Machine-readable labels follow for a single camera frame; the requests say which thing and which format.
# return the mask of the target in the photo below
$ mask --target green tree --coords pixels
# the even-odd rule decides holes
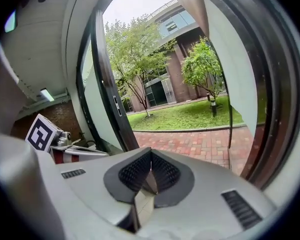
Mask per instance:
[[[158,25],[148,23],[147,15],[133,18],[129,24],[116,20],[105,24],[107,51],[115,79],[126,85],[137,97],[149,117],[146,83],[158,76],[174,48],[175,40],[159,47]]]
[[[216,100],[224,90],[224,83],[217,55],[208,39],[200,38],[200,42],[193,44],[188,53],[189,56],[184,59],[182,66],[184,82],[206,89]]]

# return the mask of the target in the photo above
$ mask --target overcast sky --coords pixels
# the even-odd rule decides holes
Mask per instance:
[[[153,13],[171,0],[113,0],[103,14],[103,23],[117,20],[129,23],[132,18]]]

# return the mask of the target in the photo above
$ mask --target brick building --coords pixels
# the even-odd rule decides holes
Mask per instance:
[[[188,55],[188,49],[193,43],[199,41],[200,37],[205,36],[199,25],[177,0],[172,0],[157,9],[150,14],[148,20],[159,23],[159,31],[162,36],[160,46],[172,39],[176,40],[175,50],[167,54],[170,59],[166,69],[158,71],[160,77],[149,79],[146,83],[148,107],[195,100],[207,96],[205,89],[184,83],[181,71],[182,61]],[[123,95],[121,100],[127,113],[144,110],[135,95]]]

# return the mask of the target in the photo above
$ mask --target ceiling light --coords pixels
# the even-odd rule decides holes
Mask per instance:
[[[53,102],[55,99],[51,96],[51,94],[48,92],[46,88],[41,90],[41,93],[44,97],[47,98],[48,101]]]

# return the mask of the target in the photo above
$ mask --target green grass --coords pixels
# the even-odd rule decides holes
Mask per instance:
[[[146,113],[128,115],[133,130],[180,130],[209,128],[229,124],[228,97],[217,99],[217,116],[213,117],[210,102],[207,100],[167,107],[151,111],[151,117]],[[241,115],[233,109],[233,123],[242,123]]]

